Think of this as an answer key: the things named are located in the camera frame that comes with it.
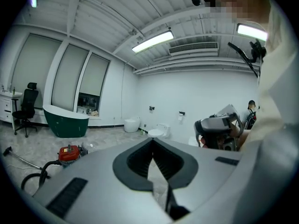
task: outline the window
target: window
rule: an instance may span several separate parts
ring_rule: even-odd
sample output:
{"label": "window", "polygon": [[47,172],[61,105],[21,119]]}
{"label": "window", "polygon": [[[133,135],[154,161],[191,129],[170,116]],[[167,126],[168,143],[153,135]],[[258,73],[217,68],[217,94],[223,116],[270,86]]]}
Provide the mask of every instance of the window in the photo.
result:
{"label": "window", "polygon": [[88,51],[69,45],[59,64],[52,92],[52,104],[73,111],[76,88]]}
{"label": "window", "polygon": [[99,116],[101,90],[109,61],[92,54],[87,63],[80,92],[77,112]]}
{"label": "window", "polygon": [[52,60],[61,42],[47,37],[29,35],[18,57],[12,89],[24,93],[30,82],[37,83],[35,108],[43,108],[43,92]]}

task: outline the bathroom sink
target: bathroom sink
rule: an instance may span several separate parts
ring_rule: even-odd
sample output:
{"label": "bathroom sink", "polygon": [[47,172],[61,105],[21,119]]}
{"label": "bathroom sink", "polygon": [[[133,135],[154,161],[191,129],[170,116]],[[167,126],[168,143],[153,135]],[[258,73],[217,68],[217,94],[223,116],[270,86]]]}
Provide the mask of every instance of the bathroom sink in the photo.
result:
{"label": "bathroom sink", "polygon": [[15,92],[14,95],[12,92],[9,92],[9,91],[0,91],[0,95],[3,95],[3,96],[7,96],[7,97],[10,97],[10,98],[17,98],[17,97],[21,97],[23,93],[20,93],[20,92]]}

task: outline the toilet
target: toilet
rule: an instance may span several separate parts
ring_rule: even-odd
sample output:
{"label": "toilet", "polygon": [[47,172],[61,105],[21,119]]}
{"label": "toilet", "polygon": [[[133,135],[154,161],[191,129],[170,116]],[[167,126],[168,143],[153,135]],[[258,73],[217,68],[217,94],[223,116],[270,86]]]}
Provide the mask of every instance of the toilet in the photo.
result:
{"label": "toilet", "polygon": [[168,124],[157,124],[155,129],[151,129],[148,136],[151,138],[168,138],[170,135],[170,126]]}
{"label": "toilet", "polygon": [[140,125],[140,118],[138,116],[125,119],[124,128],[127,133],[136,132]]}

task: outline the white wall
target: white wall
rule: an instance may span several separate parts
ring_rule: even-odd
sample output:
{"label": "white wall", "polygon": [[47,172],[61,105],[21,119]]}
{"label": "white wall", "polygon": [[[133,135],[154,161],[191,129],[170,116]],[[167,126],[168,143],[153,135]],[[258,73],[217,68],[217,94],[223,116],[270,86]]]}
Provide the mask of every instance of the white wall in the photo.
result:
{"label": "white wall", "polygon": [[[126,65],[123,84],[123,101],[121,115],[121,84],[124,62],[113,55],[79,39],[67,38],[65,34],[30,26],[13,26],[0,50],[0,84],[5,89],[11,83],[16,60],[28,35],[36,34],[63,41],[57,51],[57,56],[53,59],[47,78],[44,104],[50,102],[53,82],[56,70],[59,66],[61,57],[68,44],[90,50],[93,53],[110,61],[100,102],[100,118],[90,118],[89,126],[105,126],[123,124],[123,120],[135,115],[135,99],[138,76],[132,74],[132,68]],[[37,123],[46,123],[43,111],[36,110],[36,114],[31,120]]]}
{"label": "white wall", "polygon": [[[242,115],[250,100],[257,103],[257,79],[253,74],[229,71],[173,72],[142,76],[137,90],[141,128],[157,123],[171,126],[170,139],[188,143],[194,122],[232,104]],[[154,106],[153,113],[149,106]],[[186,112],[178,121],[178,112]]]}

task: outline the air conditioner vent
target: air conditioner vent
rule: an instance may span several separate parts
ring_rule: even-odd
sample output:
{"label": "air conditioner vent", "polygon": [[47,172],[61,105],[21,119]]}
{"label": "air conditioner vent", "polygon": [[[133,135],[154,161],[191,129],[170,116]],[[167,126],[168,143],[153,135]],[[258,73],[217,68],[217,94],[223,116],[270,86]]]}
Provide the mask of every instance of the air conditioner vent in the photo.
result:
{"label": "air conditioner vent", "polygon": [[198,42],[169,48],[171,56],[194,53],[218,51],[218,42]]}

